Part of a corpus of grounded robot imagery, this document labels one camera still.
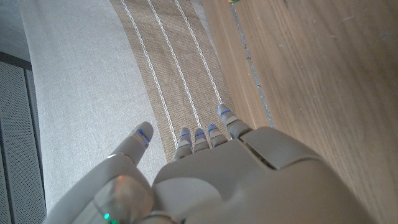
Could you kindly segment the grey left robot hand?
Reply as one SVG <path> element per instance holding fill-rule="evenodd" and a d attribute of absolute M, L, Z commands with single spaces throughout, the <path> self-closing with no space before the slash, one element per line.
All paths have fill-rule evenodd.
<path fill-rule="evenodd" d="M 225 105 L 231 140 L 183 128 L 152 184 L 138 169 L 154 130 L 138 125 L 54 206 L 45 223 L 374 223 L 315 151 L 274 128 L 251 129 Z"/>

